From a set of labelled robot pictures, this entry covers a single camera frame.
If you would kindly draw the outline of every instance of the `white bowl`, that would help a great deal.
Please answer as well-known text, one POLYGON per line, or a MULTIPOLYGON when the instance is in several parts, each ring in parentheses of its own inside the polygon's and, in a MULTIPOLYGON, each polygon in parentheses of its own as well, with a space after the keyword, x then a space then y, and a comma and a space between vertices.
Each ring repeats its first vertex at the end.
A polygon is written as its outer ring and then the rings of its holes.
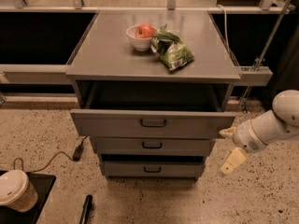
POLYGON ((127 29, 126 34, 130 40, 131 45, 140 51, 146 51, 150 49, 151 46, 151 37, 149 38, 136 38, 135 32, 139 25, 131 26, 127 29))

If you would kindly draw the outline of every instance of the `floor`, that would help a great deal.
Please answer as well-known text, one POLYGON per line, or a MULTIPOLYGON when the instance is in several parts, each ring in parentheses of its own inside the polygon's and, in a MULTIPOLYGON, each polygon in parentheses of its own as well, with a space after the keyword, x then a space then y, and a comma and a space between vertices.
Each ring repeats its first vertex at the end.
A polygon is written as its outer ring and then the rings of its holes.
MULTIPOLYGON (((7 99, 0 108, 0 169, 12 170, 21 157, 24 170, 46 165, 58 151, 72 155, 78 137, 70 109, 74 97, 7 99)), ((263 113, 259 102, 241 112, 231 101, 227 112, 235 125, 263 113)), ((110 178, 101 175, 99 160, 87 139, 79 162, 59 155, 40 174, 57 180, 38 220, 44 223, 79 223, 82 205, 93 196, 92 224, 126 223, 283 223, 299 221, 298 141, 276 142, 251 155, 230 175, 219 168, 234 147, 219 139, 206 160, 206 169, 193 179, 110 178)), ((21 169, 19 161, 16 168, 21 169)))

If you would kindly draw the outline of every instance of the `cabinet door handle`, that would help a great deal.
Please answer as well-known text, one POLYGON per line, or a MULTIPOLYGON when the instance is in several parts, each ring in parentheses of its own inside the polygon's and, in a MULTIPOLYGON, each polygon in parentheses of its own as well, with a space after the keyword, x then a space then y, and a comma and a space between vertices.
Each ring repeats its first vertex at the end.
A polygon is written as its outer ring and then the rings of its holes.
POLYGON ((142 147, 147 149, 159 149, 162 147, 162 142, 142 142, 142 147))
POLYGON ((161 172, 161 167, 158 167, 158 168, 143 167, 143 170, 144 170, 145 173, 160 173, 161 172))
POLYGON ((147 128, 163 128, 167 124, 166 119, 164 120, 158 120, 158 119, 141 119, 140 125, 142 127, 147 128))

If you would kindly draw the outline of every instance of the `humanoid robot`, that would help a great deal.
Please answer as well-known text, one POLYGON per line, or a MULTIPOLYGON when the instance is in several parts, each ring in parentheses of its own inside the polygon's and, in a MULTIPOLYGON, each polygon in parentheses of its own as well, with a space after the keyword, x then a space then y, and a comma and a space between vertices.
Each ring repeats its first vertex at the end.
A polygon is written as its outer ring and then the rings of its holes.
POLYGON ((228 175, 241 165, 248 153, 262 151, 277 140, 299 139, 299 91, 279 93, 272 108, 255 119, 220 131, 237 146, 221 167, 223 174, 228 175))

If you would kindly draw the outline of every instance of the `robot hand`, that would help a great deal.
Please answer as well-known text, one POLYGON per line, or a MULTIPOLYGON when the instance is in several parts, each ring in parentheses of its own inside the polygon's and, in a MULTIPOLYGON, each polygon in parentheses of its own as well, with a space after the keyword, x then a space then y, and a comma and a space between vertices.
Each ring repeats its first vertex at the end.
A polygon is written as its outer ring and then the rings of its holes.
POLYGON ((221 167, 224 174, 247 159, 247 153, 256 153, 277 140, 299 139, 299 91, 284 91, 273 100, 273 110, 247 120, 236 127, 221 130, 223 137, 237 145, 221 167))

